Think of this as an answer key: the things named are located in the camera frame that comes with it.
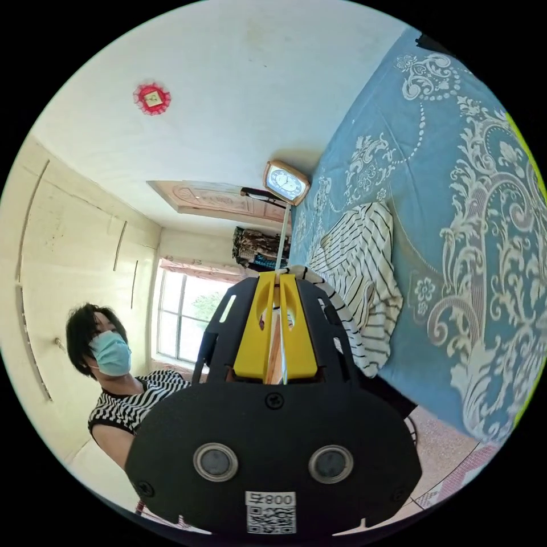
red ornament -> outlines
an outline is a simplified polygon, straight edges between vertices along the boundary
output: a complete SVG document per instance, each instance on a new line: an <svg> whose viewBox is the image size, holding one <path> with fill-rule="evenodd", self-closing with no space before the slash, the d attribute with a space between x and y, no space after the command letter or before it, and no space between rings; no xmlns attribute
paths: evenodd
<svg viewBox="0 0 547 547"><path fill-rule="evenodd" d="M163 114L171 103L171 93L155 81L141 84L133 93L135 104L148 116Z"/></svg>

face mask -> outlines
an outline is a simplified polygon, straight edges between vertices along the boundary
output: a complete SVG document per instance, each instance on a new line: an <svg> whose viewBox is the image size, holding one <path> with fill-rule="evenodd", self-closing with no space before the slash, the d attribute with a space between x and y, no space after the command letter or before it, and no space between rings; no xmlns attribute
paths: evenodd
<svg viewBox="0 0 547 547"><path fill-rule="evenodd" d="M107 376L124 376L131 369L131 350L124 339L110 330L99 334L90 343L98 369Z"/></svg>

window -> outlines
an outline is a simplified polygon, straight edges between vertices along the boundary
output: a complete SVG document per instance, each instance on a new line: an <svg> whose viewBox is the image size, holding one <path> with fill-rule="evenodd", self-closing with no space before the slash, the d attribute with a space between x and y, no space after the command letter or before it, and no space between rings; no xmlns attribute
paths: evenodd
<svg viewBox="0 0 547 547"><path fill-rule="evenodd" d="M231 283L163 270L157 352L194 364L207 324Z"/></svg>

label sticker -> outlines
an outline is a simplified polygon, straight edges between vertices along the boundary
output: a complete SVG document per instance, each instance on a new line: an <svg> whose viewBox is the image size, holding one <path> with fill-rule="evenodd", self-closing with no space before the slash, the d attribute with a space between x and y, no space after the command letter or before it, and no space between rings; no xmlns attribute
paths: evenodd
<svg viewBox="0 0 547 547"><path fill-rule="evenodd" d="M249 534L295 534L296 492L245 492Z"/></svg>

woman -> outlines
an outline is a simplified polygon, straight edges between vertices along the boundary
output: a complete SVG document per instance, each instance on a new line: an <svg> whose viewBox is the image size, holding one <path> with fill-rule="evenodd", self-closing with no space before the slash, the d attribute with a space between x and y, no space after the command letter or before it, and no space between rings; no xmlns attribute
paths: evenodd
<svg viewBox="0 0 547 547"><path fill-rule="evenodd" d="M86 304L71 313L67 353L78 372L103 388L89 416L89 432L124 469L134 436L150 409L190 382L174 370L132 376L127 333L110 308Z"/></svg>

